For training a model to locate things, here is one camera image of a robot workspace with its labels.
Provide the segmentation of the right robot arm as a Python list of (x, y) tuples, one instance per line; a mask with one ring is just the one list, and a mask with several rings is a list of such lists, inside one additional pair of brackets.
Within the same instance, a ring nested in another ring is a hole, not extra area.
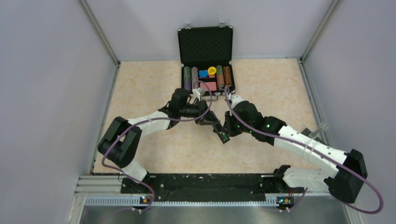
[(316, 165), (318, 169), (283, 166), (275, 174), (274, 187), (279, 192), (304, 187), (326, 190), (344, 203), (354, 203), (362, 189), (363, 181), (346, 171), (348, 168), (363, 179), (368, 176), (363, 154), (330, 147), (319, 140), (298, 132), (286, 122), (262, 116), (256, 106), (241, 96), (228, 94), (226, 102), (231, 109), (225, 114), (225, 128), (230, 137), (248, 133), (259, 142), (285, 149)]

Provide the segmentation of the green battery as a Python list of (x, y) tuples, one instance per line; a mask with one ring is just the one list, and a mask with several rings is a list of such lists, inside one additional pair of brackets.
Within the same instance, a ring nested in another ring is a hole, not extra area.
[(223, 144), (227, 143), (229, 141), (229, 136), (225, 132), (220, 132), (219, 133), (221, 136), (221, 141)]

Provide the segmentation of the black remote control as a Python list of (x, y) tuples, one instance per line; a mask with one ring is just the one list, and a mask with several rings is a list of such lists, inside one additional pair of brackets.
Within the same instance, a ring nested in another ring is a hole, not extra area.
[(221, 123), (215, 123), (212, 124), (212, 126), (213, 132), (217, 134), (222, 144), (226, 144), (230, 140), (230, 138), (226, 132), (222, 131), (223, 126), (221, 125)]

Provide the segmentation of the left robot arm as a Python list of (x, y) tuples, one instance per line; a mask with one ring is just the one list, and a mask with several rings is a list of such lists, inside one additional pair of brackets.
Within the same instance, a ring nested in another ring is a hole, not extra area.
[(117, 169), (133, 178), (132, 187), (139, 193), (149, 189), (147, 170), (139, 164), (135, 154), (141, 138), (158, 131), (169, 130), (180, 123), (181, 118), (194, 121), (197, 125), (212, 126), (216, 134), (222, 128), (220, 120), (210, 111), (200, 96), (193, 103), (190, 92), (178, 88), (171, 100), (154, 113), (135, 118), (116, 117), (99, 142), (98, 152), (113, 162)]

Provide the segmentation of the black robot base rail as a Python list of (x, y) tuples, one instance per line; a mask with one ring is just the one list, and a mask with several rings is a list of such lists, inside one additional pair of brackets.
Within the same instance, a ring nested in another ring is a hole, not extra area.
[(304, 188), (290, 188), (272, 174), (154, 174), (145, 185), (125, 176), (80, 177), (76, 195), (87, 205), (291, 207)]

